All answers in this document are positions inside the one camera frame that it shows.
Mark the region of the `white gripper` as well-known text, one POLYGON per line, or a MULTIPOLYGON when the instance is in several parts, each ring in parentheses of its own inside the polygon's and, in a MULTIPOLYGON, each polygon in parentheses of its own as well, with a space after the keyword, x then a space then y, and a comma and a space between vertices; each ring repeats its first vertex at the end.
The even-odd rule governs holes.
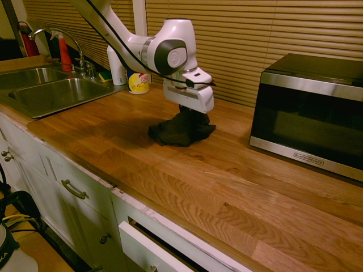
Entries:
POLYGON ((196 118, 207 118, 207 113, 214 108, 213 89, 210 86, 196 90, 193 88, 179 88, 165 79, 163 92, 166 99, 179 104, 180 113, 193 109, 196 118))

